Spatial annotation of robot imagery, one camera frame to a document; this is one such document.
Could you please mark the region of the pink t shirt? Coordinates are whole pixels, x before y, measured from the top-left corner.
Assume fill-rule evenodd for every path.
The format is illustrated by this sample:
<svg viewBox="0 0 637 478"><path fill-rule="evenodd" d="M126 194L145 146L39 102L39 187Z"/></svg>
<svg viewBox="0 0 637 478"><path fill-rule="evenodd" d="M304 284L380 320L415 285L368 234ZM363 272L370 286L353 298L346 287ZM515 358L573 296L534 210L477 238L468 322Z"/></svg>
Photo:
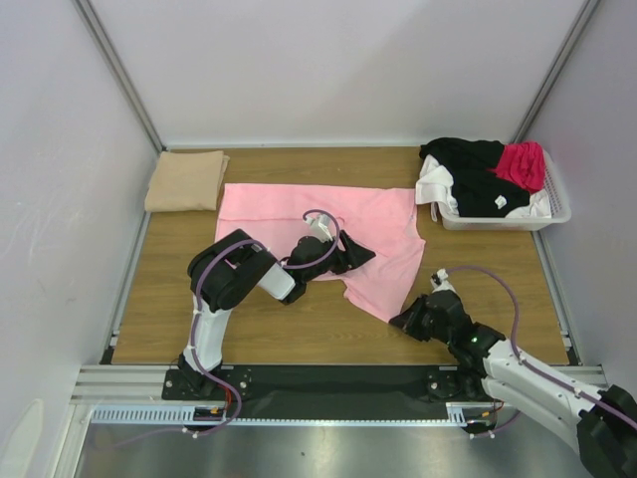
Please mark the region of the pink t shirt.
<svg viewBox="0 0 637 478"><path fill-rule="evenodd" d="M215 240L244 230L279 259L313 230L312 218L327 213L353 241L374 252L365 265L321 281L340 279L343 296L387 323L397 316L418 274L425 240L417 230L415 192L406 188L227 183L217 212Z"/></svg>

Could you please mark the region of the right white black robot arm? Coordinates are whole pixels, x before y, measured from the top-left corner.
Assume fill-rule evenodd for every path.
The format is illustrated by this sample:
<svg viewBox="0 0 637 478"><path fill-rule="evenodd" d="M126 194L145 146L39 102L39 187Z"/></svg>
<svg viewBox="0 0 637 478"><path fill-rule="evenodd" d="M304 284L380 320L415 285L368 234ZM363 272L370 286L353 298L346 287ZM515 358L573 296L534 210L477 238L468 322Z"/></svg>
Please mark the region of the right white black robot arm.
<svg viewBox="0 0 637 478"><path fill-rule="evenodd" d="M598 388L515 352L502 333L474 322L451 290L419 297L389 324L445 344L465 368L458 375L464 396L511 405L571 447L590 475L636 475L636 399L624 388Z"/></svg>

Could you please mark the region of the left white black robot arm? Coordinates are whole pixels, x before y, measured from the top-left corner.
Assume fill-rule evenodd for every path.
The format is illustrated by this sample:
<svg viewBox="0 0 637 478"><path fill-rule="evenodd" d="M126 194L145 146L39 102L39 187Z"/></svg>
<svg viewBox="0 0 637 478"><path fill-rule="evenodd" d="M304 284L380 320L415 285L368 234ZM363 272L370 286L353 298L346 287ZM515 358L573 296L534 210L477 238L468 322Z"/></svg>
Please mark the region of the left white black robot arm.
<svg viewBox="0 0 637 478"><path fill-rule="evenodd" d="M283 260L242 229L200 252L187 268L193 322L178 360L186 393L207 398L218 389L215 369L222 363L222 343L230 315L253 289L259 287L275 300L291 304L306 292L308 282L327 273L353 271L375 257L375 252L356 243L343 230L330 239L306 235Z"/></svg>

